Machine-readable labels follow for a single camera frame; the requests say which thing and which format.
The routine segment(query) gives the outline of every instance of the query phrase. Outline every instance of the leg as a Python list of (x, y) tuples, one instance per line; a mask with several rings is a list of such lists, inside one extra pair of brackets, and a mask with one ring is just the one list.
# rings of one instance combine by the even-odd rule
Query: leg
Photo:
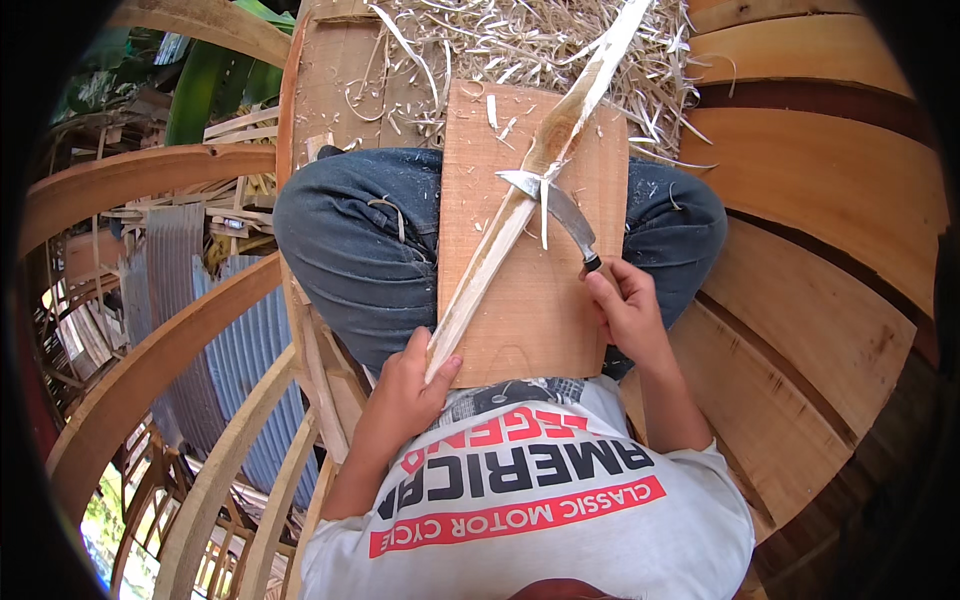
[[(330, 328), (379, 374), (413, 330), (437, 324), (441, 153), (411, 148), (322, 158), (287, 182), (276, 242)], [(403, 215), (403, 235), (396, 210)]]
[[(623, 258), (653, 276), (663, 326), (680, 318), (707, 278), (727, 235), (727, 214), (697, 178), (649, 160), (630, 159)], [(604, 373), (620, 380), (633, 366), (607, 348)]]

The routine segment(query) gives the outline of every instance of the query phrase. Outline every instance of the person's left hand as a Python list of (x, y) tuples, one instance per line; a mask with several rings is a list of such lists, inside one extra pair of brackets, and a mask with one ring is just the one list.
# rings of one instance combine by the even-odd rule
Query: person's left hand
[(425, 384), (429, 341), (430, 330), (418, 327), (407, 348), (383, 364), (380, 380), (354, 430), (351, 452), (362, 450), (377, 462), (389, 461), (407, 440), (423, 433), (440, 415), (463, 358), (450, 356), (433, 381)]

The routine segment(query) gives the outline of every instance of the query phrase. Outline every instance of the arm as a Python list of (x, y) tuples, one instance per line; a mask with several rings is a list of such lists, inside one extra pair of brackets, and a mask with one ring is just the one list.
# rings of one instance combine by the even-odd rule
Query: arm
[(690, 397), (667, 340), (654, 279), (622, 258), (604, 261), (623, 300), (600, 273), (587, 274), (584, 281), (607, 341), (636, 363), (650, 449), (661, 454), (682, 448), (706, 449), (713, 436)]
[(424, 385), (429, 341), (430, 331), (418, 327), (407, 348), (384, 363), (380, 381), (353, 432), (347, 458), (320, 509), (321, 519), (337, 520), (369, 511), (391, 459), (444, 409), (446, 393), (463, 359), (456, 354), (450, 356), (433, 381)]

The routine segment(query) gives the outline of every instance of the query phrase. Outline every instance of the person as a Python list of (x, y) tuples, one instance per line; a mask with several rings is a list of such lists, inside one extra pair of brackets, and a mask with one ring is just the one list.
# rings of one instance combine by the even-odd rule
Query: person
[[(451, 391), (458, 355), (424, 385), (442, 154), (320, 156), (280, 194), (276, 240), (378, 381), (307, 543), (302, 598), (732, 597), (753, 524), (666, 334), (726, 235), (709, 188), (630, 159), (623, 254), (606, 258), (622, 299), (582, 276), (603, 374)], [(630, 369), (646, 446), (619, 401)]]

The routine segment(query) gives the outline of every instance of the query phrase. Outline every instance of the carved wooden stick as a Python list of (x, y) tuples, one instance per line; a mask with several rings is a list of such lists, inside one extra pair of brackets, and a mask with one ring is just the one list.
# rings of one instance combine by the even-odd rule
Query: carved wooden stick
[[(613, 72), (623, 60), (650, 1), (627, 0), (620, 8), (620, 15), (604, 34), (584, 72), (540, 123), (533, 146), (523, 158), (521, 169), (552, 180), (571, 159), (580, 143), (584, 125), (610, 86)], [(460, 343), (493, 276), (530, 221), (537, 205), (536, 201), (516, 188), (511, 187), (507, 192), (430, 339), (427, 347), (428, 383)]]

